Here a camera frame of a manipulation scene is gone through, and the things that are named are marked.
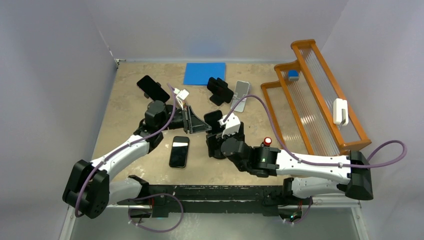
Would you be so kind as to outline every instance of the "red knob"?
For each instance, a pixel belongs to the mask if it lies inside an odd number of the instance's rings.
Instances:
[[[269,147],[272,143],[273,143],[273,140],[269,136],[263,139],[263,144],[267,147]]]

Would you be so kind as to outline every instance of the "table surface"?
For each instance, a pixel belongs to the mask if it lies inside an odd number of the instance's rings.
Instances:
[[[140,120],[144,118],[151,99],[144,97],[136,83],[145,75],[149,75],[159,82],[170,95],[167,83],[174,88],[187,89],[190,94],[186,101],[200,118],[215,110],[221,110],[224,115],[227,114],[230,104],[224,103],[221,106],[213,104],[209,100],[212,94],[206,86],[183,85],[185,68],[185,63],[121,62],[93,158],[105,155],[126,141],[137,129]],[[230,89],[235,89],[237,81],[247,81],[251,85],[250,93],[258,95],[262,99],[264,99],[264,95],[261,84],[277,80],[274,64],[229,63],[226,65],[225,81]],[[292,133],[293,136],[298,136],[299,129],[282,89],[272,89],[269,94],[271,99],[276,100],[277,106],[274,106],[274,110],[284,135],[290,136]],[[264,137],[271,137],[273,140],[271,146],[280,147],[267,114],[259,101],[248,98],[244,112],[236,112],[236,115],[240,121],[244,122],[245,140],[248,145],[259,146]],[[172,140],[175,136],[190,138],[187,164],[185,168],[181,169],[171,168],[168,165]],[[123,180],[129,175],[137,175],[150,184],[164,185],[281,185],[283,179],[287,177],[258,178],[247,172],[239,172],[228,159],[209,158],[205,132],[186,134],[182,129],[175,129],[164,131],[163,137],[164,139],[155,150],[131,163],[114,178],[114,181]],[[307,153],[302,140],[295,139],[295,137],[284,137],[284,140],[293,152]]]

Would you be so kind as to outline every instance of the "blue mat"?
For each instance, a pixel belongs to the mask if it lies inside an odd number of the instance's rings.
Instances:
[[[187,63],[185,66],[185,85],[207,85],[209,78],[225,81],[225,62]]]

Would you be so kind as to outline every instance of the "orange rack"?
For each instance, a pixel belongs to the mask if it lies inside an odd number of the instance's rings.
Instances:
[[[284,141],[268,94],[269,89],[282,88],[298,126],[306,150],[311,155],[345,155],[350,150],[360,150],[371,143],[355,112],[349,105],[349,123],[337,126],[333,123],[333,102],[346,99],[333,73],[318,49],[315,40],[299,40],[291,44],[297,60],[278,64],[274,70],[278,81],[261,85],[266,104],[280,138]],[[289,70],[299,73],[298,81],[288,81]]]

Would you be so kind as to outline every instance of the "black smartphone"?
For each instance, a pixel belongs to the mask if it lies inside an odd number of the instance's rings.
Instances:
[[[173,138],[171,156],[169,157],[169,166],[171,168],[183,169],[186,167],[189,143],[190,138],[186,136],[175,136]]]
[[[137,86],[153,101],[159,100],[166,103],[170,95],[162,89],[161,85],[155,82],[149,75],[144,76],[137,82]]]

